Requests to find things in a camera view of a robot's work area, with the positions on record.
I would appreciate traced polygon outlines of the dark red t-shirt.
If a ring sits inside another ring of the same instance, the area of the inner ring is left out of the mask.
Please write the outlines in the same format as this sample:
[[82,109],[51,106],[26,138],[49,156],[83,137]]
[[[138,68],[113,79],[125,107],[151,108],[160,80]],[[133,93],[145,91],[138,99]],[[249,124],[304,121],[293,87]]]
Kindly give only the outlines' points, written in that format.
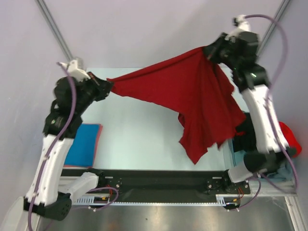
[[112,92],[176,111],[183,126],[180,144],[197,163],[213,144],[236,134],[245,115],[233,98],[234,86],[202,48],[112,79]]

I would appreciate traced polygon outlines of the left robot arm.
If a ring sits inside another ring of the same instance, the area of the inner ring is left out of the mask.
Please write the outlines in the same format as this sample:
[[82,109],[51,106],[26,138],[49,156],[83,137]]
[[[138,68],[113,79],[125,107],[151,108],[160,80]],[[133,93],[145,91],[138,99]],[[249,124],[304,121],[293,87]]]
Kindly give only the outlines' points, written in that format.
[[24,210],[30,215],[62,221],[75,200],[91,190],[99,193],[106,188],[103,171],[90,168],[64,189],[58,189],[64,161],[82,124],[82,114],[94,101],[104,100],[113,86],[92,72],[89,76],[81,81],[63,77],[56,82],[55,99],[45,119],[39,166],[24,197]]

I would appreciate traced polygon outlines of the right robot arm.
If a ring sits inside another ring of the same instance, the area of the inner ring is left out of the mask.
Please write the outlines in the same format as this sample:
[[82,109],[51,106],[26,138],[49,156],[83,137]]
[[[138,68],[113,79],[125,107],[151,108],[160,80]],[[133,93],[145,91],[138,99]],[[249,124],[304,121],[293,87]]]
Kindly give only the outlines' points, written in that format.
[[244,99],[255,132],[256,146],[243,162],[225,171],[222,188],[233,193],[239,183],[255,174],[276,172],[295,154],[289,146],[277,119],[269,95],[271,86],[264,67],[256,63],[258,35],[242,31],[236,35],[221,33],[203,48],[209,61],[224,64],[232,71],[232,80]]

